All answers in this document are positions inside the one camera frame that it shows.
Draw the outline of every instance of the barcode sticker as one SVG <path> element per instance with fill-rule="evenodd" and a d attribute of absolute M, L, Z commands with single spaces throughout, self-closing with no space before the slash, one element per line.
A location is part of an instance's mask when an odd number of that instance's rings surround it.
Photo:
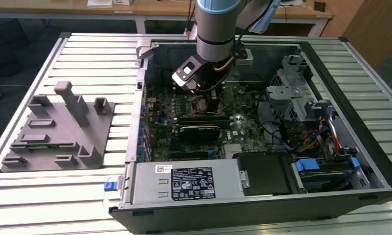
<path fill-rule="evenodd" d="M 157 173 L 171 173 L 173 165 L 157 165 Z"/>

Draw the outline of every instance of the wooden desk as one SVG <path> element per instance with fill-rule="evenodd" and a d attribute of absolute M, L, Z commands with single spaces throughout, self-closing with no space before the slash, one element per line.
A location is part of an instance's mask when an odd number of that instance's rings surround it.
<path fill-rule="evenodd" d="M 190 10 L 189 0 L 138 0 L 136 14 L 146 16 L 144 20 L 187 20 Z M 273 23 L 313 24 L 309 36 L 319 37 L 329 19 L 334 14 L 314 10 L 314 0 L 307 0 L 306 6 L 279 8 Z"/>
<path fill-rule="evenodd" d="M 333 14 L 311 10 L 313 3 L 287 7 L 287 15 L 278 9 L 273 23 L 313 24 L 310 36 L 319 36 Z M 87 0 L 0 0 L 0 18 L 135 20 L 138 33 L 146 33 L 146 20 L 186 21 L 189 9 L 179 0 L 135 0 L 131 6 L 104 9 L 88 9 Z"/>
<path fill-rule="evenodd" d="M 66 14 L 116 14 L 126 11 L 135 14 L 138 0 L 132 5 L 114 5 L 114 8 L 88 9 L 88 0 L 0 0 L 0 12 L 66 13 Z"/>

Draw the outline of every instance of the circuit board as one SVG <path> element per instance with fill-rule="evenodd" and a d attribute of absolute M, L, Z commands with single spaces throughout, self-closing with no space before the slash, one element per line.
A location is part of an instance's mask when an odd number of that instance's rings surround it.
<path fill-rule="evenodd" d="M 222 102 L 214 116 L 230 117 L 229 128 L 221 129 L 219 139 L 209 143 L 183 143 L 177 138 L 175 117 L 199 117 L 195 102 L 203 96 L 177 94 L 174 88 L 150 89 L 150 133 L 152 161 L 174 161 L 171 154 L 209 152 L 209 159 L 225 159 L 225 145 L 239 144 L 242 152 L 266 151 L 266 141 L 257 113 L 259 92 L 242 84 L 223 87 Z"/>

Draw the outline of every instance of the wall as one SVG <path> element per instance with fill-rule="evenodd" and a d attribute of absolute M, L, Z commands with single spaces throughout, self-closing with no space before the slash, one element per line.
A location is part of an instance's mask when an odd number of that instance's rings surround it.
<path fill-rule="evenodd" d="M 392 0 L 326 0 L 335 14 L 323 37 L 347 37 L 373 67 L 392 52 Z"/>

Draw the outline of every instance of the motherboard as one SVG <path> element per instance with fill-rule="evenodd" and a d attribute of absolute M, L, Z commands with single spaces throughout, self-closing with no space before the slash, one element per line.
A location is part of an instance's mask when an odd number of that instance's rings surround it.
<path fill-rule="evenodd" d="M 257 110 L 261 92 L 253 91 L 245 84 L 226 84 L 222 90 L 217 112 L 202 112 L 198 106 L 206 103 L 203 95 L 181 94 L 183 91 L 175 87 L 148 88 L 147 107 L 154 162 L 226 159 L 233 158 L 238 152 L 267 150 Z M 221 127 L 219 137 L 202 143 L 182 141 L 181 121 L 189 127 L 201 126 L 199 121 L 207 127 Z"/>

